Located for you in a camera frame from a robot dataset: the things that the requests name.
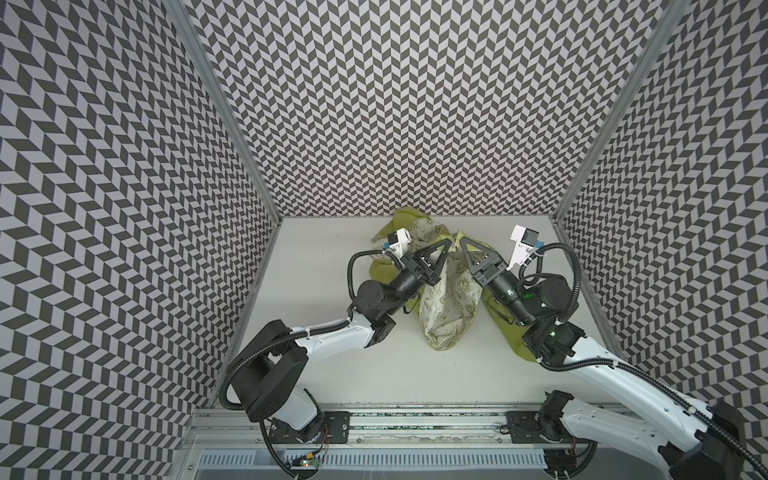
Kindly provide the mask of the green jacket with printed lining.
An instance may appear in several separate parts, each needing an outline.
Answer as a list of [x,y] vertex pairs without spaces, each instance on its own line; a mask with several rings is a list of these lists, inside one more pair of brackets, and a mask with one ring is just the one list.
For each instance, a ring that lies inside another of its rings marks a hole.
[[410,234],[411,252],[440,240],[452,241],[438,283],[422,288],[414,299],[406,303],[407,310],[418,314],[423,336],[431,348],[446,351],[454,347],[473,325],[480,310],[486,309],[513,352],[526,361],[535,360],[523,343],[527,329],[515,324],[513,317],[490,291],[472,279],[459,245],[459,241],[467,236],[464,231],[451,231],[426,213],[403,207],[396,210],[391,220],[372,237],[371,244],[375,248],[383,247],[387,237],[400,229]]

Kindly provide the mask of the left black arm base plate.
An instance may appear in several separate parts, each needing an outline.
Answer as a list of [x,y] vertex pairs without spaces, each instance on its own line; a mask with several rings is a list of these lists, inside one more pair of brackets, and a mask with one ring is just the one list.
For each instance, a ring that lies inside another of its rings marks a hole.
[[323,442],[346,444],[349,436],[351,413],[349,411],[325,411],[318,414],[301,430],[293,429],[287,422],[274,418],[268,432],[272,443],[299,445]]

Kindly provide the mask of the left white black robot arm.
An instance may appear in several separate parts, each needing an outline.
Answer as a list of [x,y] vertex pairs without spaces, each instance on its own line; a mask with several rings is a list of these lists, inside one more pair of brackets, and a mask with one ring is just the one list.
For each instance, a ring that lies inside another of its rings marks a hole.
[[319,423],[324,413],[307,390],[298,388],[305,368],[383,342],[396,326],[392,315],[423,287],[439,282],[451,245],[443,239],[407,252],[390,282],[367,280],[352,288],[340,320],[290,328],[278,319],[264,325],[227,368],[219,404],[245,412],[254,423],[278,420],[296,431]]

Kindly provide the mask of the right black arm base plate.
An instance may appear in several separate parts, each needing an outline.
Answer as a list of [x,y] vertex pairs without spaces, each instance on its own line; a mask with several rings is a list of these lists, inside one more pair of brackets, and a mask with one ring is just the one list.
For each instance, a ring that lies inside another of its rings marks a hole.
[[503,430],[513,444],[572,444],[574,436],[565,428],[561,413],[507,411]]

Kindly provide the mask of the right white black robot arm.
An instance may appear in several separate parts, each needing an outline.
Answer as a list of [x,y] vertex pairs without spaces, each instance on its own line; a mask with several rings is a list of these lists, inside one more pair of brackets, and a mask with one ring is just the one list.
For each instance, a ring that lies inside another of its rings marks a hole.
[[669,479],[738,479],[745,465],[766,466],[744,439],[741,413],[725,401],[710,406],[683,394],[603,348],[570,318],[582,273],[572,247],[552,243],[530,250],[517,273],[494,249],[464,237],[459,245],[472,278],[524,327],[522,341],[544,369],[571,373],[632,411],[601,413],[564,392],[548,394],[538,414],[540,435],[603,443],[641,459]]

